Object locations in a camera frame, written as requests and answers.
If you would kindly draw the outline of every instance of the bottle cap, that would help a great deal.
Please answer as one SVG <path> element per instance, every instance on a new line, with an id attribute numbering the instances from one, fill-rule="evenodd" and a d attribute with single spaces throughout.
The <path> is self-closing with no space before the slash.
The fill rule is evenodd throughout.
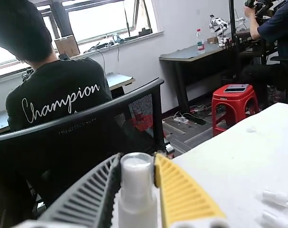
<path id="1" fill-rule="evenodd" d="M 153 202 L 153 157 L 128 153 L 121 158 L 121 201 L 128 207 L 145 207 Z"/>

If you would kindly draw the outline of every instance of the cardboard box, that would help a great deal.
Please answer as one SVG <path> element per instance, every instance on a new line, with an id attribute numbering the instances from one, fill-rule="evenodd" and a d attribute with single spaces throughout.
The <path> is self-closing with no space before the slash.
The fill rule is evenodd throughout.
<path id="1" fill-rule="evenodd" d="M 211 37 L 207 39 L 208 44 L 216 44 L 219 42 L 218 37 Z"/>
<path id="2" fill-rule="evenodd" d="M 66 53 L 70 58 L 80 54 L 77 42 L 73 35 L 55 40 L 59 54 Z"/>

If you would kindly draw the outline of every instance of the yellow plastic part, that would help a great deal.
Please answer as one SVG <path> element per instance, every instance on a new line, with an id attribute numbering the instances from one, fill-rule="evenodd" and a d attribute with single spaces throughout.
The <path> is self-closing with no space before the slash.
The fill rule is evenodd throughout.
<path id="1" fill-rule="evenodd" d="M 160 188 L 163 228 L 174 222 L 225 218 L 213 199 L 178 165 L 161 154 L 155 157 L 155 181 Z"/>

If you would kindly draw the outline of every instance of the gray desk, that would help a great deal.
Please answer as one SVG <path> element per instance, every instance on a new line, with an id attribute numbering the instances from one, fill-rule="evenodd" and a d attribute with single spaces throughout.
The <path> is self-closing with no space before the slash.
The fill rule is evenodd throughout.
<path id="1" fill-rule="evenodd" d="M 212 55 L 214 53 L 223 51 L 225 48 L 219 47 L 219 44 L 208 44 L 205 43 L 205 53 L 199 54 L 197 51 L 197 46 L 191 46 L 178 50 L 170 54 L 163 54 L 159 57 L 159 60 L 163 61 L 177 61 L 177 62 L 193 62 L 200 58 Z"/>
<path id="2" fill-rule="evenodd" d="M 110 73 L 106 75 L 108 85 L 111 89 L 112 97 L 124 95 L 123 86 L 127 86 L 135 81 L 133 77 Z M 6 111 L 0 112 L 0 134 L 9 131 L 8 115 Z"/>
<path id="3" fill-rule="evenodd" d="M 191 46 L 182 50 L 178 50 L 170 54 L 163 54 L 159 57 L 160 61 L 172 64 L 172 68 L 174 69 L 173 75 L 174 75 L 177 99 L 178 99 L 178 103 L 179 103 L 182 113 L 190 113 L 190 107 L 188 104 L 188 97 L 187 97 L 187 91 L 186 91 L 186 85 L 185 85 L 185 79 L 183 76 L 182 66 L 185 66 L 185 64 L 190 64 L 197 60 L 205 58 L 206 61 L 209 61 L 208 63 L 210 63 L 210 64 L 205 63 L 207 65 L 206 70 L 209 70 L 208 67 L 214 66 L 217 61 L 222 61 L 222 59 L 218 57 L 217 53 L 220 53 L 223 51 L 227 51 L 227 49 L 225 47 L 219 47 L 218 44 L 205 43 L 204 54 L 199 54 L 197 50 L 197 46 L 194 45 L 194 46 Z M 196 123 L 204 124 L 204 121 L 201 119 L 193 118 L 192 120 Z"/>

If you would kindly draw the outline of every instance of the chair armrest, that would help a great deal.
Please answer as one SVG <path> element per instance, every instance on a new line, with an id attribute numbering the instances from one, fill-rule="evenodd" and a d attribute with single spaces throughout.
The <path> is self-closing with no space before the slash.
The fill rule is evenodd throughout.
<path id="1" fill-rule="evenodd" d="M 288 57 L 274 56 L 270 58 L 271 61 L 288 62 Z"/>

